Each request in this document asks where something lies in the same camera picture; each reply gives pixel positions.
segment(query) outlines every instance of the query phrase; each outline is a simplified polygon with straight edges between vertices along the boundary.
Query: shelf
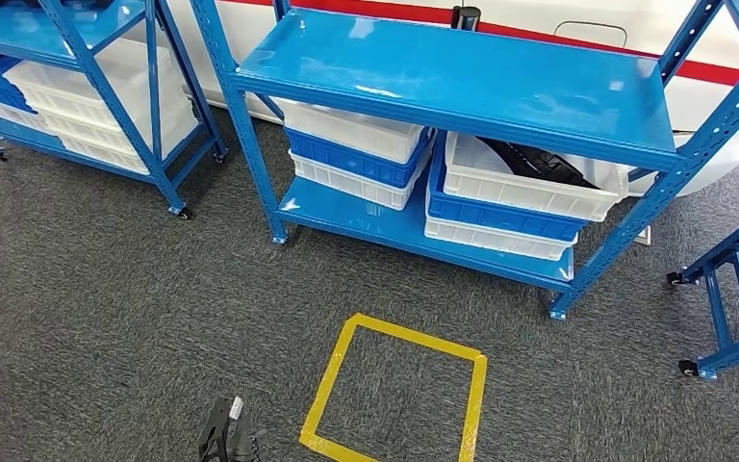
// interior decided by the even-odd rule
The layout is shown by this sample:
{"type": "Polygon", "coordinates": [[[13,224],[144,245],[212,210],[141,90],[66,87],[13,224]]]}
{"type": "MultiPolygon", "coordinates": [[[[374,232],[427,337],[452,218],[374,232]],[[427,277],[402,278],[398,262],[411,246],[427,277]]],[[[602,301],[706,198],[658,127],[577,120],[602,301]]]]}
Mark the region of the shelf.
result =
{"type": "Polygon", "coordinates": [[[648,58],[295,9],[236,85],[636,167],[680,159],[648,58]]]}
{"type": "Polygon", "coordinates": [[[424,195],[426,175],[418,181],[403,211],[294,178],[276,213],[281,219],[371,243],[388,245],[508,279],[566,292],[573,277],[573,253],[558,262],[470,245],[428,239],[424,195]]]}
{"type": "Polygon", "coordinates": [[[25,127],[18,123],[4,120],[3,118],[0,118],[0,137],[43,154],[50,154],[85,166],[100,168],[111,173],[127,176],[146,183],[153,182],[151,177],[148,175],[120,168],[113,164],[107,164],[105,162],[98,161],[97,159],[92,159],[91,157],[86,157],[76,152],[72,152],[64,147],[58,137],[25,127]]]}
{"type": "MultiPolygon", "coordinates": [[[[104,11],[64,7],[87,47],[95,53],[143,19],[142,0],[114,0],[104,11]]],[[[58,28],[42,8],[9,0],[0,6],[0,54],[80,70],[58,28]]]]}

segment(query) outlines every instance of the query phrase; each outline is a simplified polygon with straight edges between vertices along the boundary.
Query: white panel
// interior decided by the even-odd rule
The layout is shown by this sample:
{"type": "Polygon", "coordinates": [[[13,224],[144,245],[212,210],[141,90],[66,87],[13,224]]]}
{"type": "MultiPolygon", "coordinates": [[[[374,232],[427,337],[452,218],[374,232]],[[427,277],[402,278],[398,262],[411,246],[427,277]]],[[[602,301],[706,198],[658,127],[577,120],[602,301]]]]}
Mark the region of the white panel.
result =
{"type": "Polygon", "coordinates": [[[563,22],[556,28],[555,35],[619,48],[624,47],[624,43],[627,42],[627,33],[624,29],[591,22],[563,22]]]}

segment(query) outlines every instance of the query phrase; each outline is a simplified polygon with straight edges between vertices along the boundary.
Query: yellow floor tape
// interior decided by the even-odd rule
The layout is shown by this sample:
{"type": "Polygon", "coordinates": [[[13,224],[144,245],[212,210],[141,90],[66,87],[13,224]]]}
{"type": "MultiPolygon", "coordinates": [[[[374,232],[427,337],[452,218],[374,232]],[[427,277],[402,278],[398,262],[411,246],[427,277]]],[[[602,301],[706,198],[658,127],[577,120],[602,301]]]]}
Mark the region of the yellow floor tape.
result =
{"type": "Polygon", "coordinates": [[[458,462],[472,462],[474,460],[474,445],[477,442],[477,427],[480,423],[483,386],[486,383],[486,367],[488,364],[486,357],[480,351],[469,348],[468,346],[438,339],[437,337],[426,335],[417,330],[407,329],[406,327],[370,318],[362,314],[354,315],[344,323],[342,333],[339,335],[339,340],[336,342],[335,348],[333,348],[332,356],[330,356],[330,362],[324,371],[324,377],[321,378],[319,389],[316,391],[316,398],[313,400],[313,405],[310,407],[307,418],[304,420],[304,425],[301,427],[301,435],[298,441],[315,452],[326,455],[339,462],[377,462],[371,457],[367,457],[364,454],[316,435],[321,415],[324,413],[324,406],[330,398],[330,392],[333,390],[333,384],[336,382],[336,375],[339,373],[344,356],[349,348],[349,342],[352,340],[357,326],[362,326],[382,334],[391,335],[407,342],[430,347],[440,352],[474,362],[474,369],[471,373],[471,386],[469,388],[469,401],[466,406],[466,420],[463,423],[460,455],[457,458],[458,462]]]}

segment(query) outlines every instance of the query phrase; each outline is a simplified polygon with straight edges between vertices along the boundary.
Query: caster wheel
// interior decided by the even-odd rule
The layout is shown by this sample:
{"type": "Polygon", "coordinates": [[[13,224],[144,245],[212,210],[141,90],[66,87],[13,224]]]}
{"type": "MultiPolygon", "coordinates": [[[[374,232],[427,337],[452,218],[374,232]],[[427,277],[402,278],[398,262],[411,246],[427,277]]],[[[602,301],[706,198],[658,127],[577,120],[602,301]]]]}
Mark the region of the caster wheel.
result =
{"type": "Polygon", "coordinates": [[[664,276],[664,279],[671,286],[680,286],[681,284],[686,284],[686,282],[684,282],[684,275],[680,272],[669,272],[666,276],[664,276]]]}
{"type": "Polygon", "coordinates": [[[688,377],[699,376],[699,365],[695,361],[678,361],[678,368],[681,370],[681,373],[688,377]]]}
{"type": "Polygon", "coordinates": [[[188,207],[183,207],[183,210],[181,210],[180,213],[177,214],[177,217],[179,219],[191,219],[193,218],[193,212],[188,207]]]}

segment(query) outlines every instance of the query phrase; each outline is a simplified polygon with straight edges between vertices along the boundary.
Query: white plastic crate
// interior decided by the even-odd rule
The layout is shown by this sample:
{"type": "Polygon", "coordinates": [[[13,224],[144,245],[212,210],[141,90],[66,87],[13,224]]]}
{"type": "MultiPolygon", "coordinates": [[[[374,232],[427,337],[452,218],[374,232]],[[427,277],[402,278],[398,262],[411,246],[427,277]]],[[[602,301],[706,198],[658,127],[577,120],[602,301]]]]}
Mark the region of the white plastic crate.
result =
{"type": "Polygon", "coordinates": [[[8,106],[4,103],[0,103],[0,118],[32,128],[33,130],[55,135],[51,130],[49,130],[41,115],[21,111],[20,109],[8,106]]]}
{"type": "Polygon", "coordinates": [[[608,210],[627,197],[627,166],[578,156],[563,157],[599,190],[515,175],[485,142],[449,132],[444,193],[603,221],[608,210]]]}
{"type": "Polygon", "coordinates": [[[399,164],[409,161],[423,129],[412,123],[288,99],[275,101],[285,113],[286,127],[399,164]]]}
{"type": "MultiPolygon", "coordinates": [[[[62,115],[51,110],[39,110],[46,125],[53,133],[63,132],[70,138],[76,138],[81,141],[91,141],[98,144],[111,146],[120,151],[135,152],[129,138],[123,133],[118,124],[108,128],[104,125],[94,125],[88,120],[82,120],[78,117],[62,115]]],[[[160,117],[160,139],[167,140],[173,134],[166,131],[173,130],[174,127],[179,131],[174,136],[183,134],[185,126],[191,125],[191,118],[194,118],[191,103],[182,99],[169,103],[161,113],[160,117]]],[[[140,119],[140,125],[145,124],[149,127],[146,132],[141,133],[146,145],[151,148],[151,115],[145,115],[140,119]]]]}
{"type": "Polygon", "coordinates": [[[423,229],[423,234],[427,238],[516,253],[543,260],[559,261],[565,249],[576,244],[579,237],[577,234],[570,242],[556,241],[488,226],[434,218],[428,213],[430,198],[429,189],[427,189],[426,210],[424,211],[426,213],[426,225],[423,229]]]}
{"type": "MultiPolygon", "coordinates": [[[[175,118],[170,125],[163,126],[163,159],[168,156],[180,141],[186,138],[198,123],[199,121],[193,116],[193,113],[188,113],[182,117],[175,118]]],[[[119,150],[116,146],[82,140],[78,138],[77,134],[68,134],[60,130],[58,131],[58,137],[64,143],[64,147],[70,151],[137,173],[148,173],[148,168],[146,168],[140,156],[133,149],[119,150]]]]}
{"type": "MultiPolygon", "coordinates": [[[[168,49],[157,48],[161,108],[175,98],[188,100],[181,74],[170,56],[168,49]]],[[[150,133],[150,123],[140,123],[151,107],[145,43],[119,38],[98,53],[96,60],[138,130],[150,133]]],[[[5,72],[4,77],[21,90],[27,104],[36,111],[54,111],[110,129],[117,126],[103,98],[81,72],[25,61],[5,72]]]]}
{"type": "Polygon", "coordinates": [[[288,151],[293,164],[295,165],[295,174],[302,178],[315,181],[324,186],[328,186],[334,190],[341,191],[366,199],[376,204],[381,204],[395,210],[403,210],[406,202],[412,194],[415,182],[420,177],[426,164],[429,162],[429,153],[424,153],[412,179],[406,185],[406,188],[394,188],[377,181],[372,181],[355,173],[341,170],[340,168],[331,167],[321,162],[311,161],[304,157],[296,156],[292,151],[288,151]]]}

